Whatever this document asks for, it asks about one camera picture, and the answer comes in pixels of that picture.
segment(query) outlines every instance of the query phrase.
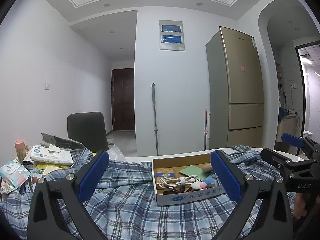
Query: orange lid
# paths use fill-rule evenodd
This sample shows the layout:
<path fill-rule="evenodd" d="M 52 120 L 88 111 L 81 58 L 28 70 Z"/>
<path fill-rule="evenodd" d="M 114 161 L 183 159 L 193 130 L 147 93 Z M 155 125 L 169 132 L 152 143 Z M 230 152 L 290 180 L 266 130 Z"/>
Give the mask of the orange lid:
<path fill-rule="evenodd" d="M 17 140 L 14 142 L 14 146 L 17 150 L 19 149 L 24 149 L 25 145 L 24 145 L 24 140 Z"/>

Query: table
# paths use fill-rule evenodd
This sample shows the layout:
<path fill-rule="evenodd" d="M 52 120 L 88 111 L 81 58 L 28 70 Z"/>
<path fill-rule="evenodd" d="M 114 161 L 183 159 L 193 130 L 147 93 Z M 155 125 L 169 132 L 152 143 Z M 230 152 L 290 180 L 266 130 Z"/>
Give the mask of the table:
<path fill-rule="evenodd" d="M 255 151 L 261 151 L 263 148 L 251 148 L 252 150 Z M 144 157 L 127 157 L 127 162 L 129 163 L 141 163 L 141 162 L 151 162 L 153 159 L 165 159 L 165 158 L 174 158 L 174 157 L 183 157 L 183 156 L 193 156 L 193 155 L 200 155 L 200 154 L 206 154 L 206 153 L 211 153 L 215 150 L 222 150 L 225 153 L 233 153 L 235 150 L 231 148 L 220 148 L 220 149 L 214 149 L 214 150 L 206 150 L 206 151 L 200 151 L 200 152 L 193 152 L 193 153 L 181 153 L 181 154 L 173 154 L 173 155 L 161 155 L 161 156 L 144 156 Z M 292 159 L 293 162 L 299 162 L 303 161 L 304 159 L 297 157 L 295 155 L 292 155 L 290 153 L 285 153 L 285 152 L 280 152 L 276 151 L 290 159 Z"/>

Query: human hand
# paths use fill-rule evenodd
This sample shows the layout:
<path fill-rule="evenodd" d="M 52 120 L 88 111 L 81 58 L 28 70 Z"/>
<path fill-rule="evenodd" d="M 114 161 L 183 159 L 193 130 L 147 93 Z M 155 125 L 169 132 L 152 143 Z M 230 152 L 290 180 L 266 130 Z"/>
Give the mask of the human hand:
<path fill-rule="evenodd" d="M 320 204 L 320 196 L 317 197 L 316 203 Z M 305 210 L 306 202 L 302 197 L 302 193 L 296 194 L 293 204 L 294 204 L 293 214 L 297 219 L 300 219 L 301 217 L 305 217 L 307 215 L 307 211 Z"/>

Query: metal bolt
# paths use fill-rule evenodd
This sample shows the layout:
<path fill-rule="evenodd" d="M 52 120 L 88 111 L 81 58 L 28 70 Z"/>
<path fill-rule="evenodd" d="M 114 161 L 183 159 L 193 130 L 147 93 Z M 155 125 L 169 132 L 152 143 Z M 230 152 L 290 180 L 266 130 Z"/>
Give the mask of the metal bolt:
<path fill-rule="evenodd" d="M 39 178 L 39 179 L 38 179 L 38 183 L 39 183 L 39 184 L 44 183 L 44 178 Z"/>
<path fill-rule="evenodd" d="M 281 178 L 276 178 L 276 182 L 277 182 L 277 183 L 282 183 L 283 180 L 282 180 Z"/>
<path fill-rule="evenodd" d="M 66 179 L 67 180 L 73 180 L 75 178 L 75 176 L 74 176 L 74 174 L 68 174 L 67 176 L 66 176 Z"/>
<path fill-rule="evenodd" d="M 246 175 L 245 175 L 245 178 L 246 178 L 247 180 L 253 180 L 253 176 L 252 176 L 251 174 L 246 174 Z"/>

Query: blue plaid cloth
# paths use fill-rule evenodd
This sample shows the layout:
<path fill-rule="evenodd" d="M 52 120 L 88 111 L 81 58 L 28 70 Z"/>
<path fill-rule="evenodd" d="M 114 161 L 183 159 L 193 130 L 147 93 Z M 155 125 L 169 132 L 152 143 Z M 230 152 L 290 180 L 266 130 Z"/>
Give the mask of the blue plaid cloth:
<path fill-rule="evenodd" d="M 274 167 L 260 158 L 260 152 L 246 146 L 232 148 L 225 154 L 231 163 L 237 164 L 244 173 L 257 179 L 273 180 L 280 177 Z M 72 168 L 53 171 L 47 180 L 57 180 L 77 172 L 90 161 L 91 152 L 74 153 Z M 295 194 L 288 193 L 293 209 Z M 22 239 L 27 239 L 28 212 L 32 193 L 24 196 L 10 194 L 0 202 L 7 220 Z M 62 214 L 73 236 L 81 238 L 62 200 Z M 91 199 L 84 203 L 94 222 L 108 239 L 202 239 L 211 240 L 233 211 L 236 203 L 226 194 L 193 203 L 175 206 L 156 204 L 152 185 L 151 163 L 126 163 L 110 160 L 109 167 L 100 180 Z M 258 214 L 261 200 L 257 200 L 240 237 L 247 235 Z"/>

